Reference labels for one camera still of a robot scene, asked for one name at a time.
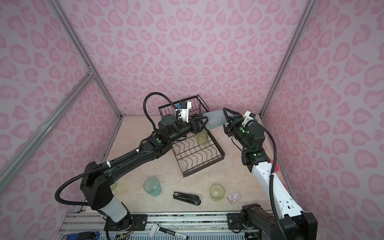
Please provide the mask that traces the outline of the teal clear cup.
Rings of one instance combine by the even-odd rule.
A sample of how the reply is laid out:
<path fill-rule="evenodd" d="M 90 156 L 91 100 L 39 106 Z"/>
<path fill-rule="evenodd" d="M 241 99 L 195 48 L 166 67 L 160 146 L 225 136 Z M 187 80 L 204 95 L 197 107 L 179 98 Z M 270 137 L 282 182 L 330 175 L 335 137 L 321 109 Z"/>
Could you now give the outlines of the teal clear cup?
<path fill-rule="evenodd" d="M 204 117 L 207 118 L 208 122 L 205 125 L 205 128 L 208 131 L 216 129 L 220 126 L 227 124 L 228 120 L 226 119 L 226 115 L 224 110 L 218 110 L 213 112 L 207 112 L 203 114 Z"/>
<path fill-rule="evenodd" d="M 143 184 L 143 188 L 145 192 L 153 197 L 159 196 L 162 192 L 160 181 L 156 177 L 147 178 Z"/>

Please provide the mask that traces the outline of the yellow-green clear cup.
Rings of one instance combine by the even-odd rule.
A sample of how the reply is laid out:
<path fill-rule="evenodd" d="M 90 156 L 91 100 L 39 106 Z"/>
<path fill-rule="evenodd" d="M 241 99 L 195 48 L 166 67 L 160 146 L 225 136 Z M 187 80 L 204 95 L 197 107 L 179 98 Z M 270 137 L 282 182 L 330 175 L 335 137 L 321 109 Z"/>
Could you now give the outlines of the yellow-green clear cup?
<path fill-rule="evenodd" d="M 209 142 L 209 135 L 207 130 L 203 129 L 197 134 L 197 143 L 199 146 L 205 145 Z"/>

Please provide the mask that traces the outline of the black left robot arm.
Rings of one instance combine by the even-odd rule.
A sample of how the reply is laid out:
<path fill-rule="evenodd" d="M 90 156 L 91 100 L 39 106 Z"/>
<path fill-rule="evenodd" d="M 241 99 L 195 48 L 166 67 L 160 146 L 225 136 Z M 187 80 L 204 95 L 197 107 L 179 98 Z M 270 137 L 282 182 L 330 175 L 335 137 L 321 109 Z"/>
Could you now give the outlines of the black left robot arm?
<path fill-rule="evenodd" d="M 114 160 L 102 164 L 92 162 L 86 166 L 80 189 L 92 210 L 101 213 L 108 223 L 119 230 L 131 230 L 133 218 L 128 208 L 114 196 L 111 185 L 141 165 L 158 159 L 172 149 L 172 145 L 190 133 L 201 132 L 208 118 L 203 115 L 189 117 L 188 121 L 174 115 L 165 115 L 154 127 L 151 135 L 139 147 Z"/>

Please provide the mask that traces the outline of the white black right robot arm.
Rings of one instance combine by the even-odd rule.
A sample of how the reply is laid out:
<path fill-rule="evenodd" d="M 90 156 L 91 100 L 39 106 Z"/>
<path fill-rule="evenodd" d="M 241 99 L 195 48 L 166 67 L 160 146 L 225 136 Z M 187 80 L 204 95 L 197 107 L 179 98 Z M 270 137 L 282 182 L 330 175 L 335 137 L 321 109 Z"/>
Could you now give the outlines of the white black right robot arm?
<path fill-rule="evenodd" d="M 243 147 L 242 163 L 263 187 L 272 208 L 272 212 L 268 213 L 259 204 L 243 206 L 243 227 L 262 231 L 272 240 L 315 240 L 318 230 L 316 217 L 305 212 L 290 195 L 277 176 L 277 160 L 271 161 L 262 146 L 266 136 L 269 136 L 274 157 L 277 156 L 272 135 L 255 120 L 251 112 L 241 115 L 224 108 L 223 113 L 226 119 L 223 126 L 225 134 Z"/>

